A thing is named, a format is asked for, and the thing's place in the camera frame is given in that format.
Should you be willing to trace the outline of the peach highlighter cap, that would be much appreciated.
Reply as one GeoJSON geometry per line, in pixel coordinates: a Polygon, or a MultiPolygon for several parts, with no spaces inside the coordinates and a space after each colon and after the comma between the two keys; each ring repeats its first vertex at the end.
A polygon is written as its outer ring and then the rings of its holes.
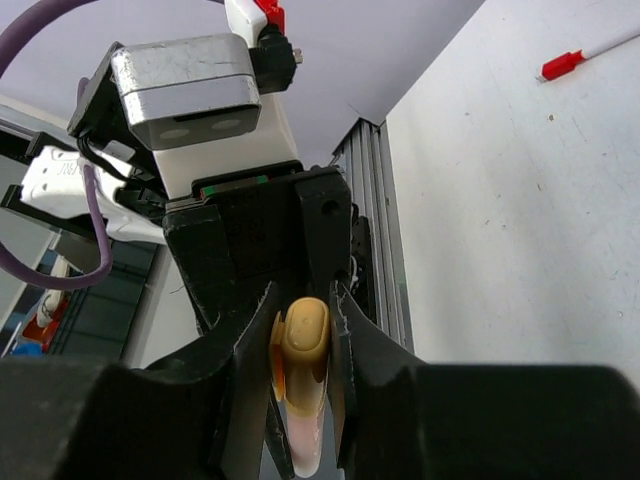
{"type": "Polygon", "coordinates": [[[304,297],[276,314],[270,340],[271,382],[287,412],[317,415],[323,407],[330,350],[329,309],[324,301],[304,297]]]}

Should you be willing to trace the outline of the peach pastel highlighter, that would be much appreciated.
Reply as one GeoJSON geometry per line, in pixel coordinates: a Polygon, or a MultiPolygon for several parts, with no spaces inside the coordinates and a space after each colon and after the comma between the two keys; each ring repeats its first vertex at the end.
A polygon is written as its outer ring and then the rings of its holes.
{"type": "Polygon", "coordinates": [[[286,402],[285,411],[294,473],[299,478],[310,478],[317,472],[322,457],[325,403],[307,414],[286,402]]]}

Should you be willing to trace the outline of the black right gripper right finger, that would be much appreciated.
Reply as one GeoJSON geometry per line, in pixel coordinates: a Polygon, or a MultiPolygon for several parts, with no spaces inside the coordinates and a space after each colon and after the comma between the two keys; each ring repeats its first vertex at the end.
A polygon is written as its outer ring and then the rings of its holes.
{"type": "Polygon", "coordinates": [[[334,282],[329,398],[349,479],[635,479],[639,394],[599,365],[427,363],[334,282]]]}

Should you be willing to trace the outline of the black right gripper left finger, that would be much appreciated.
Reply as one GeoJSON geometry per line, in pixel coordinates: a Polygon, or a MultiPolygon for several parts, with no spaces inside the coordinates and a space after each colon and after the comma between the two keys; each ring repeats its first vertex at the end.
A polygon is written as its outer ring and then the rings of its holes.
{"type": "Polygon", "coordinates": [[[280,289],[145,369],[81,357],[1,362],[5,479],[255,479],[280,289]]]}

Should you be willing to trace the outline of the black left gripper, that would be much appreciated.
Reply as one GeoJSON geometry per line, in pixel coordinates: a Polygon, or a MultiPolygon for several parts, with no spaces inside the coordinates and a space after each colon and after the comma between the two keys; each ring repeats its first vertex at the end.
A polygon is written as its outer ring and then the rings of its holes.
{"type": "Polygon", "coordinates": [[[338,167],[286,165],[232,183],[198,183],[162,222],[199,334],[251,308],[270,282],[282,307],[304,296],[326,300],[335,280],[352,283],[357,208],[338,167]]]}

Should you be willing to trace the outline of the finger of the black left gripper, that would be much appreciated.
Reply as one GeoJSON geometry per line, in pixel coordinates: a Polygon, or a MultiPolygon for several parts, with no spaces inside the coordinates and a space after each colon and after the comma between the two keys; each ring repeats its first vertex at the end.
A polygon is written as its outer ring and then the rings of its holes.
{"type": "Polygon", "coordinates": [[[269,391],[266,413],[265,443],[281,479],[295,478],[286,427],[273,390],[269,391]]]}

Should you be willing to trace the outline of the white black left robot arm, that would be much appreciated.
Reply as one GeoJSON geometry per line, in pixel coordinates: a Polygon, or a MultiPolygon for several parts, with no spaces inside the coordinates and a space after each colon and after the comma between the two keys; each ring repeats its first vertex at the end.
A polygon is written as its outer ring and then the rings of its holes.
{"type": "Polygon", "coordinates": [[[71,357],[1,364],[5,479],[285,479],[319,467],[332,283],[351,267],[351,192],[297,163],[198,180],[161,226],[119,208],[117,182],[43,148],[23,202],[88,215],[109,242],[165,242],[201,336],[143,369],[71,357]]]}

